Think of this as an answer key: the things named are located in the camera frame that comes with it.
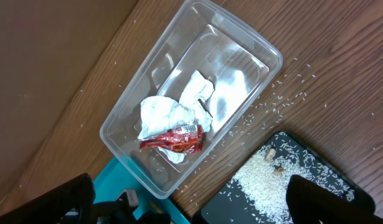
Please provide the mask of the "teal plastic tray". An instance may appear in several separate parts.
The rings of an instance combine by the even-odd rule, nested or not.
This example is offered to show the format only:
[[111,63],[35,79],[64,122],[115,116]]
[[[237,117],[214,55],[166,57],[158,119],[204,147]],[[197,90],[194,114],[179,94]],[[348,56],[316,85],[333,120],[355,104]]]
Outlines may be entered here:
[[174,223],[189,223],[189,220],[170,199],[157,199],[116,158],[113,158],[100,172],[93,184],[96,195],[94,203],[114,201],[125,189],[133,189],[136,191],[139,201],[138,208],[133,212],[136,219],[148,211],[156,212],[156,209],[150,204],[152,202],[162,212],[170,214]]

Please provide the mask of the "wooden chopstick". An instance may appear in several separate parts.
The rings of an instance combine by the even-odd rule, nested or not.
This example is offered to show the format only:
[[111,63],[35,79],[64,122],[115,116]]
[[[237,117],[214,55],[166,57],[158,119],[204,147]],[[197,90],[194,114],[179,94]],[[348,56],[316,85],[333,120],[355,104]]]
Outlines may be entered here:
[[149,205],[151,208],[153,208],[157,213],[163,214],[164,212],[153,202],[149,201]]

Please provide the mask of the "red snack wrapper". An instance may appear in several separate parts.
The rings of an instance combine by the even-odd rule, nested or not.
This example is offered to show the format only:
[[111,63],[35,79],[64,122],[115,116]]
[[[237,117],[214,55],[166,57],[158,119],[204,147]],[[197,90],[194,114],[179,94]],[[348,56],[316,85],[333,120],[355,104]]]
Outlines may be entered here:
[[140,141],[139,148],[160,147],[175,153],[192,154],[202,149],[202,138],[202,126],[200,124],[188,124],[143,139]]

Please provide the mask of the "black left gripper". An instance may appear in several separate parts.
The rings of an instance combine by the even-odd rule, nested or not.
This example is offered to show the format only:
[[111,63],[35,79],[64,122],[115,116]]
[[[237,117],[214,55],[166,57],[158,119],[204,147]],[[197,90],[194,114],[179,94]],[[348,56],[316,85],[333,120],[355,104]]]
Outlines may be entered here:
[[148,211],[139,219],[133,212],[138,208],[139,201],[136,191],[125,189],[114,201],[91,204],[86,208],[72,208],[59,221],[62,223],[140,223],[140,224],[170,224],[168,213]]

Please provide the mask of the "clear plastic bin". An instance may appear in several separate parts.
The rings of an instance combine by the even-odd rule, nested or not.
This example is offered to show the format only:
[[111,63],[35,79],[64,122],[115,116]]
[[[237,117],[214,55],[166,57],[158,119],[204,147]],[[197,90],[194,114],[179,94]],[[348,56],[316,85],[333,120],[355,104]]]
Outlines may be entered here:
[[[211,1],[186,1],[100,128],[107,148],[156,198],[169,197],[281,69],[281,53]],[[141,147],[202,129],[199,152]]]

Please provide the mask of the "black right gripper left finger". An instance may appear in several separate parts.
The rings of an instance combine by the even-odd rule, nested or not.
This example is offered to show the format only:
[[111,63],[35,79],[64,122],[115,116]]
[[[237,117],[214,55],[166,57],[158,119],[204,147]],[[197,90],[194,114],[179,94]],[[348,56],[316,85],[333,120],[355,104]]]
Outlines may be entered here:
[[94,199],[92,179],[84,173],[1,215],[0,223],[90,223]]

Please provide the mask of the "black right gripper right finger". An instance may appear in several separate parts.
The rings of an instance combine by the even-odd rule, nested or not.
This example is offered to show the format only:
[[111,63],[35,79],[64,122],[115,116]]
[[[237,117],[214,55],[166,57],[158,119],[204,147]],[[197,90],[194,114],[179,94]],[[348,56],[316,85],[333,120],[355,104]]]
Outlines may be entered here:
[[299,175],[290,178],[286,203],[294,224],[383,224],[382,218],[362,210]]

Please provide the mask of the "white paper napkin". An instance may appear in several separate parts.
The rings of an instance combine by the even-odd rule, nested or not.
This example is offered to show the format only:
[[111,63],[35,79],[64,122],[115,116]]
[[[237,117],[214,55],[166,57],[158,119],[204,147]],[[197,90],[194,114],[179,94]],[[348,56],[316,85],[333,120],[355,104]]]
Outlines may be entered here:
[[200,124],[203,132],[210,131],[213,117],[202,104],[213,94],[213,83],[195,71],[183,88],[179,100],[166,96],[149,96],[141,102],[141,141],[186,124]]

